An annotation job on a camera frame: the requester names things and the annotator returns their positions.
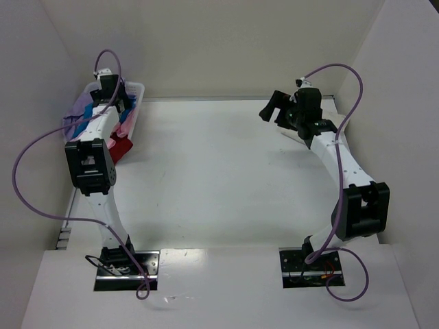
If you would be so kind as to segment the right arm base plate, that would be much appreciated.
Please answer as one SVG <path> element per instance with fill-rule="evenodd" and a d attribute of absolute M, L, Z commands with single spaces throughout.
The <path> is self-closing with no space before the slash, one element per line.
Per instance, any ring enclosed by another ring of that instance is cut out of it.
<path fill-rule="evenodd" d="M 345 281 L 340 257 L 337 252 L 323 254 L 317 261 L 307 265 L 302 250 L 283 248 L 279 250 L 284 289 L 342 287 Z"/>

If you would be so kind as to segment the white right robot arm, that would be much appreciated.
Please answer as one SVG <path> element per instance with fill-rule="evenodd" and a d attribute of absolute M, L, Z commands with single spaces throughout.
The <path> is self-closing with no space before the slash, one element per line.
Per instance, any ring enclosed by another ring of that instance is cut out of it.
<path fill-rule="evenodd" d="M 302 245 L 306 264 L 335 251 L 356 238 L 383 232 L 387 223 L 390 188 L 376 182 L 354 159 L 341 139 L 338 126 L 322 116 L 322 95 L 317 88 L 299 88 L 293 95 L 276 90 L 260 111 L 263 121 L 291 130 L 325 166 L 339 187 L 330 224 L 308 236 Z"/>

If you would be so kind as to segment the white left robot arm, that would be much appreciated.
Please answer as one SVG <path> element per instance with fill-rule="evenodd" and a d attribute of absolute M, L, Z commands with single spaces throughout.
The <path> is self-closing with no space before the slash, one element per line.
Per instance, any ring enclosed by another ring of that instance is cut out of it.
<path fill-rule="evenodd" d="M 129 234 L 124 229 L 117 210 L 114 185 L 117 179 L 114 161 L 107 144 L 120 121 L 120 114 L 131 103 L 123 80 L 102 69 L 95 73 L 98 89 L 91 91 L 92 115 L 85 130 L 66 143 L 64 150 L 74 187 L 86 197 L 102 236 L 101 255 L 87 256 L 102 275 L 124 276 L 132 271 L 128 254 L 134 253 Z"/>

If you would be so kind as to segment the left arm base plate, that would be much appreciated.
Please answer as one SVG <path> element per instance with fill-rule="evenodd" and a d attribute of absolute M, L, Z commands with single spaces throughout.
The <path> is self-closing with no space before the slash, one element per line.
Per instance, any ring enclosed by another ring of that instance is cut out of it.
<path fill-rule="evenodd" d="M 150 290 L 156 291 L 160 252 L 158 250 L 139 251 L 134 257 L 148 276 Z M 111 264 L 108 260 L 104 260 L 103 256 L 98 258 L 86 255 L 86 259 L 97 268 L 94 291 L 136 291 L 139 286 L 145 283 L 143 274 L 129 258 L 123 265 Z"/>

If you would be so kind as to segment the blue t shirt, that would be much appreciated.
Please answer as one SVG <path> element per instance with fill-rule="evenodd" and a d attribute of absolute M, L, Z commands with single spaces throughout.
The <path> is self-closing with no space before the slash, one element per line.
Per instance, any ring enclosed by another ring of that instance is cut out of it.
<path fill-rule="evenodd" d="M 120 115 L 119 117 L 120 124 L 126 121 L 129 114 L 135 109 L 137 103 L 137 99 L 134 95 L 128 95 L 128 98 L 130 100 L 130 105 Z M 63 118 L 64 125 L 90 118 L 92 117 L 92 114 L 93 114 L 93 99 L 90 93 L 82 93 L 75 101 L 73 107 L 66 113 L 66 116 Z M 66 129 L 64 132 L 66 139 L 71 140 L 73 138 L 76 138 L 86 129 L 87 125 L 88 122 L 85 122 Z"/>

